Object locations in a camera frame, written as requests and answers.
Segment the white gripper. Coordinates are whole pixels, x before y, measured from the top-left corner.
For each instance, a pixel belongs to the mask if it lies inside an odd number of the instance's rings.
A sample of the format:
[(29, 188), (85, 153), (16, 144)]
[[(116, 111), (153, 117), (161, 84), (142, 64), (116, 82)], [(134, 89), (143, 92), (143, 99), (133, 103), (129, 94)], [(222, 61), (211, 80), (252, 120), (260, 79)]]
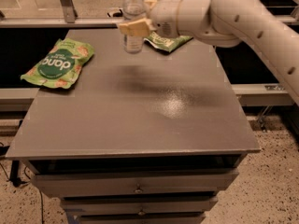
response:
[(123, 35), (147, 37), (153, 31), (159, 36), (174, 38), (178, 36), (178, 8), (183, 0), (145, 0), (149, 19), (124, 21), (118, 24)]

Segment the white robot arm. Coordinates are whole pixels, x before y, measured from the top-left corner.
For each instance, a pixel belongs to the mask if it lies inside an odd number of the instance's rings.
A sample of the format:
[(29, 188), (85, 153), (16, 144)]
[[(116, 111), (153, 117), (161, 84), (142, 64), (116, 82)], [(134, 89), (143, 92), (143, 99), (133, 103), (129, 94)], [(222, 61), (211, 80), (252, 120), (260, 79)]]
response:
[(189, 35), (230, 48), (245, 42), (299, 104), (299, 35), (260, 0), (147, 0), (146, 12), (118, 24), (124, 35)]

